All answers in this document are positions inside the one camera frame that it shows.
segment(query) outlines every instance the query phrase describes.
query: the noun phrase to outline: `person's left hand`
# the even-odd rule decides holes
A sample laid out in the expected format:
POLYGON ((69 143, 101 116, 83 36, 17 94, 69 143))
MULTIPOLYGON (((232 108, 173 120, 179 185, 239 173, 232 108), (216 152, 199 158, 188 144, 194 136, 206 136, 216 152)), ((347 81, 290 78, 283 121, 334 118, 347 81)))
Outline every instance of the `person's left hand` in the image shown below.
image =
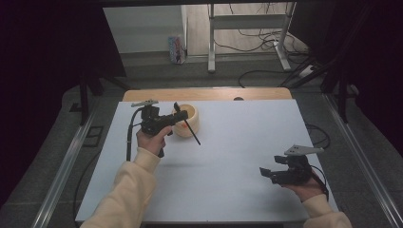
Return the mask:
POLYGON ((171 131, 172 126, 166 126, 156 136, 150 136, 143 133, 140 129, 136 134, 137 145, 158 156, 160 150, 165 147, 165 139, 163 137, 171 131))

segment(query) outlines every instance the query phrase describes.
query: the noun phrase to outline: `beige bowl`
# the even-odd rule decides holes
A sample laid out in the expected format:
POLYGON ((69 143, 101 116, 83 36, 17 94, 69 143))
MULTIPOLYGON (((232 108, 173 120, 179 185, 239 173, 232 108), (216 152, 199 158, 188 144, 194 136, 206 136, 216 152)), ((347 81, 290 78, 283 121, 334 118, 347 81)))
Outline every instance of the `beige bowl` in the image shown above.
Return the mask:
MULTIPOLYGON (((200 122, 199 122, 199 111, 198 109, 191 105, 191 104, 181 104, 179 105, 181 110, 187 111, 187 122, 189 123, 190 127, 192 127, 193 132, 196 134, 199 131, 200 122)), ((184 121, 177 122, 174 127, 173 131, 182 137, 192 137, 192 132, 190 131, 189 127, 184 121)))

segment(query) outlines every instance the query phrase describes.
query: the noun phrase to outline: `gray floor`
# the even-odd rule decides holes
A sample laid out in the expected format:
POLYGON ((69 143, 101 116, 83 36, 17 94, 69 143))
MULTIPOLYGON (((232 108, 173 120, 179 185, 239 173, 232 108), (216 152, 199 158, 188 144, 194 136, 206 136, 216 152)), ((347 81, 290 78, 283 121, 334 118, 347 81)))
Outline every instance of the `gray floor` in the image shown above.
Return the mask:
MULTIPOLYGON (((124 55, 127 78, 121 80, 137 88, 163 87, 239 87, 238 78, 249 70, 281 71, 274 55, 262 56, 219 56, 216 73, 207 73, 205 58, 189 58, 184 65, 171 65, 159 54, 143 56, 124 55)), ((288 74, 257 73, 243 77, 242 84, 248 86, 277 86, 288 74)), ((318 155, 324 172, 332 187, 336 203, 350 218, 354 227, 392 227, 387 220, 371 186, 363 175, 351 148, 341 134, 339 127, 319 91, 321 78, 292 90, 301 115, 309 124, 320 126, 331 137, 331 145, 325 153, 318 155)), ((79 179, 91 158, 102 149, 107 130, 110 127, 115 108, 122 100, 124 91, 107 81, 102 81, 105 94, 99 97, 99 109, 92 122, 94 131, 102 127, 99 144, 87 137, 68 177, 66 186, 52 212, 48 227, 74 227, 73 201, 79 179)), ((21 180, 8 202, 0 211, 0 227, 29 227, 34 222, 38 210, 47 195, 54 176, 76 133, 80 113, 70 112, 73 104, 80 103, 78 88, 66 92, 58 119, 44 141, 38 156, 21 180)), ((354 98, 348 100, 347 115, 349 126, 361 143, 371 165, 392 195, 400 211, 403 208, 403 160, 384 136, 355 106, 354 98)), ((316 142, 323 137, 312 131, 316 142)), ((84 174, 77 194, 81 202, 95 162, 84 174)), ((301 224, 284 224, 284 227, 300 227, 301 224)))

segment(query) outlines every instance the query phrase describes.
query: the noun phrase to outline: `white table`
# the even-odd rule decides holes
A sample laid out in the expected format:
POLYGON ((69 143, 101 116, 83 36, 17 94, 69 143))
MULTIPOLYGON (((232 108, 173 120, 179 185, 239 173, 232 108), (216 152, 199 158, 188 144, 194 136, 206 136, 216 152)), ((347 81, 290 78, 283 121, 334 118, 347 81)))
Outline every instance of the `white table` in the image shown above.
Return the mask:
MULTIPOLYGON (((165 157, 156 170, 158 185, 144 222, 287 222, 308 218, 293 192, 272 184, 259 171, 260 167, 286 170, 286 165, 275 163, 275 155, 283 155, 293 144, 312 146, 295 100, 178 103, 192 104, 199 110, 201 145, 175 134, 165 138, 165 157)), ((125 161, 127 127, 135 111, 131 104, 118 105, 77 220, 91 216, 125 161)), ((167 115, 173 104, 156 106, 160 115, 167 115)), ((140 121, 139 113, 134 123, 140 121)), ((308 159, 321 168, 317 155, 308 155, 308 159)), ((337 210, 329 190, 330 204, 337 210)))

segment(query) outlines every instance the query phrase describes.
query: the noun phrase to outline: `sweatshirt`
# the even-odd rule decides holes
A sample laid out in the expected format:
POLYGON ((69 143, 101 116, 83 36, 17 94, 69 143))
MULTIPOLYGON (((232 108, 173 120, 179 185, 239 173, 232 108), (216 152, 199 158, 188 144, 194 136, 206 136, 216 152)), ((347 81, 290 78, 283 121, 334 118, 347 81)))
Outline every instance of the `sweatshirt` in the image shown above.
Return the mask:
MULTIPOLYGON (((122 164, 112 190, 81 227, 140 227, 156 186, 154 171, 159 162, 160 158, 156 155, 138 147, 134 162, 125 161, 122 164)), ((305 228, 352 227, 344 213, 332 210, 325 195, 312 197, 302 204, 310 216, 304 223, 305 228)))

